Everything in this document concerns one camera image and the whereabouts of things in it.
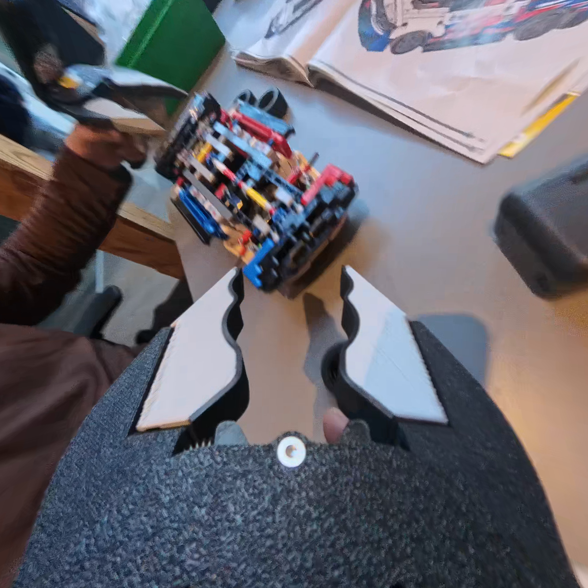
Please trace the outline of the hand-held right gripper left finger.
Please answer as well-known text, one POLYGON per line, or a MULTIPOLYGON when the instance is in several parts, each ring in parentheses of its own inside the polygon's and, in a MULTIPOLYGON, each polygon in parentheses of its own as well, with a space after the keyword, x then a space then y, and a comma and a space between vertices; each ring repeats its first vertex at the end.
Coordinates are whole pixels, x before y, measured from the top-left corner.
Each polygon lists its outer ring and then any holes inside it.
POLYGON ((171 327, 136 419, 137 432, 191 426, 214 432, 249 404, 249 382, 238 343, 244 323, 241 269, 233 268, 171 327))

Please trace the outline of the yellow booklet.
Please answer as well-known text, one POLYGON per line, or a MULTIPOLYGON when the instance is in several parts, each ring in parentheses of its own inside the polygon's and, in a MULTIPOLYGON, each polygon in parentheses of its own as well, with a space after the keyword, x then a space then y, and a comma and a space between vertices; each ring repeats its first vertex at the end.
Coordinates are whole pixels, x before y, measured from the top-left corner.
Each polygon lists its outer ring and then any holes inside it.
POLYGON ((507 143, 498 156, 512 159, 527 148, 540 134, 555 121, 582 93, 578 91, 567 92, 560 96, 538 116, 529 126, 507 143))

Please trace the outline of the brick-built toy race car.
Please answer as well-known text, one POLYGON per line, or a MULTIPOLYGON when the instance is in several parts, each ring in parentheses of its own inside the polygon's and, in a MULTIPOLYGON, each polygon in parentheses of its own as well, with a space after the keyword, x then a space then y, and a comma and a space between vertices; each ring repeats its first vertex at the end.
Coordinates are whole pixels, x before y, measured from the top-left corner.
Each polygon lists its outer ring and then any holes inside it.
POLYGON ((350 173, 316 169, 290 146, 289 121, 196 93, 156 160, 172 203, 206 245, 219 240, 263 292, 301 278, 343 228, 359 190, 350 173))

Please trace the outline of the grey desk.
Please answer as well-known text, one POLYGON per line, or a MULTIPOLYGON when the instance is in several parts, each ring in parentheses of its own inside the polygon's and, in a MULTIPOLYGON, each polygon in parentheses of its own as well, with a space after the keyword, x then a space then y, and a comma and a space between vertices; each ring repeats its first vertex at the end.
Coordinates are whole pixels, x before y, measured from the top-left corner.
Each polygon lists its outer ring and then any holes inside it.
POLYGON ((254 443, 286 431, 323 440, 334 401, 322 355, 342 340, 341 268, 351 265, 422 321, 480 381, 540 475, 567 552, 587 565, 587 293, 534 296, 497 248, 492 225, 506 191, 587 152, 582 96, 514 159, 479 166, 326 92, 239 68, 270 2, 224 1, 227 44, 198 84, 222 105, 277 86, 292 108, 292 144, 351 173, 359 195, 322 273, 289 300, 245 283, 239 344, 251 386, 240 426, 254 443))

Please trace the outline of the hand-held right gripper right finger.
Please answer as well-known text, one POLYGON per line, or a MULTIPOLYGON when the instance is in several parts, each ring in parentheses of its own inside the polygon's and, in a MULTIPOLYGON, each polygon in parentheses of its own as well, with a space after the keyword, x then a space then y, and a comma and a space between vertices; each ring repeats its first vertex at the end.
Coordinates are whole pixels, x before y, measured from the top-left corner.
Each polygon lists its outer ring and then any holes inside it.
POLYGON ((448 425, 407 315, 351 266, 341 270, 346 340, 322 359, 322 380, 350 420, 448 425))

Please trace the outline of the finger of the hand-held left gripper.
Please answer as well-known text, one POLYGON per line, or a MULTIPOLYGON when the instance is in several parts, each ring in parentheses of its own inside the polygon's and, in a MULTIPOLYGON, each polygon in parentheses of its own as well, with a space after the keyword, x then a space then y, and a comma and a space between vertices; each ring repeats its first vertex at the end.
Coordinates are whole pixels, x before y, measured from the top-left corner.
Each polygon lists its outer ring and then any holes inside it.
POLYGON ((83 125, 100 129, 115 129, 131 135, 166 135, 167 131, 146 114, 123 107, 105 98, 87 101, 76 115, 83 125))
POLYGON ((150 75, 128 68, 74 64, 68 67, 68 102, 132 98, 182 99, 187 92, 150 75))

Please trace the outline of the car instruction booklet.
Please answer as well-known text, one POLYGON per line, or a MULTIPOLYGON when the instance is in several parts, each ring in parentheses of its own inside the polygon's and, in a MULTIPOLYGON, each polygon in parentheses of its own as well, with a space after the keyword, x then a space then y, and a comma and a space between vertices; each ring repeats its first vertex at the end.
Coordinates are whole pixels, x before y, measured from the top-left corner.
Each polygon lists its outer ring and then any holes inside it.
POLYGON ((240 66, 330 83, 478 163, 587 90, 587 1, 277 1, 240 66))

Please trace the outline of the dark grey case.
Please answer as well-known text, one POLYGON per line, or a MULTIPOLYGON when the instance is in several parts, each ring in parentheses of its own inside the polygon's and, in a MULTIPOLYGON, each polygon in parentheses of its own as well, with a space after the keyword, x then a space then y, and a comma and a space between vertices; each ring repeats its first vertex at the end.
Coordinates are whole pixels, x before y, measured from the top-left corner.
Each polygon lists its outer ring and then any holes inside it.
POLYGON ((587 154, 510 188, 493 230, 536 296, 559 299, 587 290, 587 154))

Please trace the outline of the green box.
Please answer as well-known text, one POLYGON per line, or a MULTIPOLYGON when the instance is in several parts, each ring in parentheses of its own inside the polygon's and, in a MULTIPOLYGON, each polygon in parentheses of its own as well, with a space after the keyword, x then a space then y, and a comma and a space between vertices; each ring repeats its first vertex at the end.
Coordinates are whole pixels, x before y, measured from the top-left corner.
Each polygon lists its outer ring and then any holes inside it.
POLYGON ((152 1, 115 63, 190 93, 225 43, 204 1, 152 1))

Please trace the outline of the person's left hand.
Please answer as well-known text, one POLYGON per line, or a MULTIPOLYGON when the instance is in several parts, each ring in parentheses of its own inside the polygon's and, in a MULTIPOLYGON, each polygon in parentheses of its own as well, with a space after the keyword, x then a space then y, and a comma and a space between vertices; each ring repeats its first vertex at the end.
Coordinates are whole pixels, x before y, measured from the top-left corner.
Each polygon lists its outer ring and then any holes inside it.
POLYGON ((78 157, 107 171, 124 163, 139 168, 148 156, 148 141, 142 136, 80 123, 66 137, 64 145, 78 157))

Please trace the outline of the wooden table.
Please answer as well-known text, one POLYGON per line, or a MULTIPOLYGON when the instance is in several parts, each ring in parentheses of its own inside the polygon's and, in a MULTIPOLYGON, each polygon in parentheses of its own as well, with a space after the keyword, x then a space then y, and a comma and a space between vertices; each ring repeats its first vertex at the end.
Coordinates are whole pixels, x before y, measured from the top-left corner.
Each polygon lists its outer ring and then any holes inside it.
MULTIPOLYGON (((22 221, 49 180, 52 163, 30 149, 1 136, 1 215, 22 221)), ((133 203, 119 207, 114 227, 100 250, 176 279, 185 272, 173 227, 133 203)))

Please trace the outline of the person's right hand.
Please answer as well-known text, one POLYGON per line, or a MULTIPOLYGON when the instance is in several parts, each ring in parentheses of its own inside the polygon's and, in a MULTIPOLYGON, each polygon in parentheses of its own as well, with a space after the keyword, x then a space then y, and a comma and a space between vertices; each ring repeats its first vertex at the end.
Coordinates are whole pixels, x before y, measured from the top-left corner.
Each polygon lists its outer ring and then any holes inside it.
POLYGON ((329 445, 346 444, 350 419, 336 407, 328 408, 323 416, 323 433, 329 445))

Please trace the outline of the person's left forearm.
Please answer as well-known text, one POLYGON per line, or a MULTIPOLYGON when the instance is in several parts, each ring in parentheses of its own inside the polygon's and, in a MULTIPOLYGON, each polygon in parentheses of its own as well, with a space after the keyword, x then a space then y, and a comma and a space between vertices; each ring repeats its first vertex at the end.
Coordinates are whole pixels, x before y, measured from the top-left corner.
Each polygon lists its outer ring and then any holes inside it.
POLYGON ((1 245, 1 323, 34 326, 79 283, 132 184, 63 148, 29 215, 1 245))

